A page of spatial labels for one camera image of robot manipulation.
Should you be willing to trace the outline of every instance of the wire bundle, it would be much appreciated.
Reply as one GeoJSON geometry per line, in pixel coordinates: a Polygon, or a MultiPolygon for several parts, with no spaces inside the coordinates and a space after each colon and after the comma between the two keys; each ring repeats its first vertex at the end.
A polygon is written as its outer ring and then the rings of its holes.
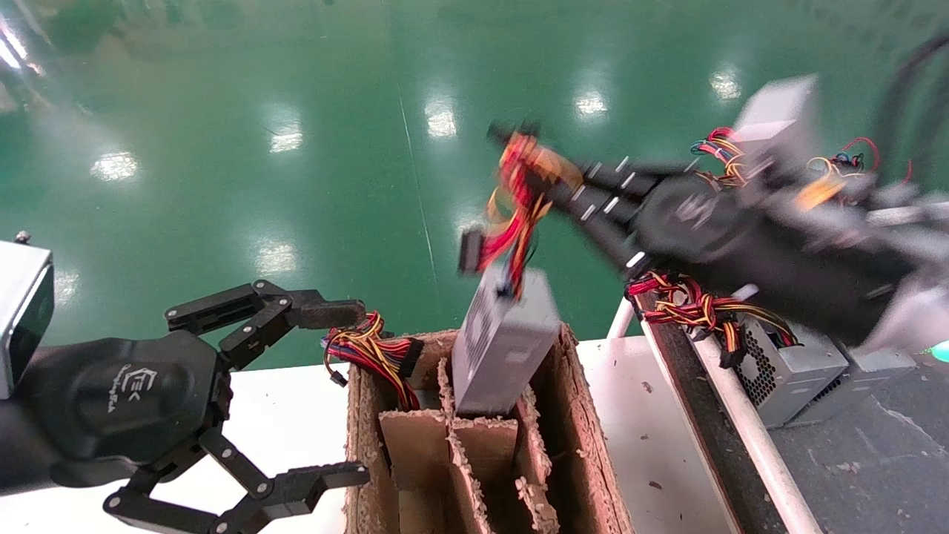
{"type": "Polygon", "coordinates": [[[712,133],[705,139],[700,139],[692,143],[691,152],[696,156],[711,154],[725,165],[725,174],[715,176],[711,173],[696,172],[699,176],[709,182],[718,183],[724,187],[741,187],[745,179],[741,176],[741,167],[744,163],[741,158],[745,155],[738,145],[738,138],[735,131],[729,127],[719,127],[712,130],[712,133]]]}
{"type": "Polygon", "coordinates": [[[687,276],[670,277],[650,271],[626,286],[626,298],[654,291],[660,295],[656,310],[643,312],[642,318],[654,324],[678,323],[706,332],[719,332],[725,338],[725,350],[737,353],[741,347],[737,314],[752,315],[774,326],[779,344],[797,344],[791,327],[781,317],[736,298],[712,296],[687,276]]]}
{"type": "Polygon", "coordinates": [[[422,342],[412,337],[384,339],[384,321],[379,312],[366,314],[365,320],[351,329],[331,329],[321,342],[323,363],[330,379],[341,386],[345,378],[329,367],[330,358],[349,362],[384,378],[396,390],[403,410],[417,410],[419,400],[406,382],[421,354],[422,342]]]}
{"type": "Polygon", "coordinates": [[[483,271],[511,249],[507,282],[502,291],[514,300],[520,299],[524,287],[524,270],[530,259],[530,243],[537,222],[549,210],[543,195],[530,191],[525,184],[529,170],[537,164],[542,152],[532,136],[513,134],[498,164],[501,185],[488,200],[488,217],[494,223],[481,245],[478,271],[483,271]],[[510,198],[513,213],[505,219],[498,208],[498,197],[510,198]]]}

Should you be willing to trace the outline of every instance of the silver power supply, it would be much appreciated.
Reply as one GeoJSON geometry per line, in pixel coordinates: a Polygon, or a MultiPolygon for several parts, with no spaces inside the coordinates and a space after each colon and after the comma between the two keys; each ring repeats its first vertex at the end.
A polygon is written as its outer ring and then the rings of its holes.
{"type": "Polygon", "coordinates": [[[745,317],[748,353],[735,371],[768,429],[783,426],[847,367],[829,338],[791,325],[798,346],[778,349],[756,319],[745,317]]]}
{"type": "Polygon", "coordinates": [[[849,367],[818,393],[788,423],[789,427],[826,421],[893,379],[916,369],[916,362],[904,352],[883,349],[871,353],[843,345],[838,348],[850,363],[849,367]]]}
{"type": "Polygon", "coordinates": [[[560,333],[543,271],[524,272],[518,302],[498,293],[504,280],[502,265],[484,272],[452,349],[455,403],[462,415],[510,412],[560,333]]]}

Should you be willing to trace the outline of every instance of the torn cardboard edge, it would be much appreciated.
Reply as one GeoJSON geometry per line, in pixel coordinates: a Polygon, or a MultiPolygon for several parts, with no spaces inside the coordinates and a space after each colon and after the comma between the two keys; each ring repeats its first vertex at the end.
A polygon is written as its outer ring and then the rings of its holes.
{"type": "Polygon", "coordinates": [[[452,481],[456,496],[462,502],[459,510],[468,534],[494,534],[488,523],[488,507],[484,504],[481,483],[472,474],[465,448],[453,431],[448,432],[448,449],[452,464],[452,481]]]}
{"type": "Polygon", "coordinates": [[[520,423],[515,461],[529,483],[546,490],[550,476],[550,457],[544,446],[544,438],[540,435],[537,397],[530,386],[524,389],[521,398],[514,404],[514,417],[520,423]]]}
{"type": "Polygon", "coordinates": [[[441,399],[441,410],[451,419],[455,417],[455,392],[448,376],[448,362],[447,355],[443,355],[438,361],[438,398],[441,399]]]}
{"type": "Polygon", "coordinates": [[[530,528],[540,534],[559,532],[557,511],[547,500],[547,487],[531,484],[523,476],[514,481],[514,486],[517,488],[517,498],[524,503],[530,514],[530,528]]]}
{"type": "Polygon", "coordinates": [[[349,366],[348,403],[346,461],[363,462],[369,470],[369,483],[346,490],[346,532],[400,534],[399,494],[389,476],[378,431],[379,413],[384,409],[382,396],[372,376],[354,365],[349,366]]]}

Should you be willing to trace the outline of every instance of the cable connector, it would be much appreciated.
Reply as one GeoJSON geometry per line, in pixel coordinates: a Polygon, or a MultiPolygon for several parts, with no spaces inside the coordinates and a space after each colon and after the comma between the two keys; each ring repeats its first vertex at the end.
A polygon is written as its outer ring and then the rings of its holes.
{"type": "Polygon", "coordinates": [[[471,228],[461,234],[461,247],[458,252],[459,273],[474,275],[479,272],[482,247],[484,247],[484,234],[479,228],[471,228]]]}
{"type": "Polygon", "coordinates": [[[425,342],[414,337],[409,337],[409,350],[406,351],[402,364],[399,366],[399,376],[408,378],[415,371],[415,366],[419,362],[421,350],[425,348],[425,342]]]}
{"type": "Polygon", "coordinates": [[[329,379],[336,383],[340,388],[345,388],[349,384],[349,381],[343,377],[339,371],[334,371],[329,374],[329,379]]]}

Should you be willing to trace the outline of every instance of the cardboard box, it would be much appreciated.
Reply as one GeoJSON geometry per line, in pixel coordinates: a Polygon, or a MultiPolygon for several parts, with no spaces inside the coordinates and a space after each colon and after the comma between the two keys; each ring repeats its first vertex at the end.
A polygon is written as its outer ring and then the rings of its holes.
{"type": "Polygon", "coordinates": [[[455,336],[416,336],[410,382],[438,392],[427,410],[396,411],[386,384],[350,367],[346,456],[371,482],[346,493],[346,533],[633,533],[570,328],[509,418],[456,416],[455,336]]]}

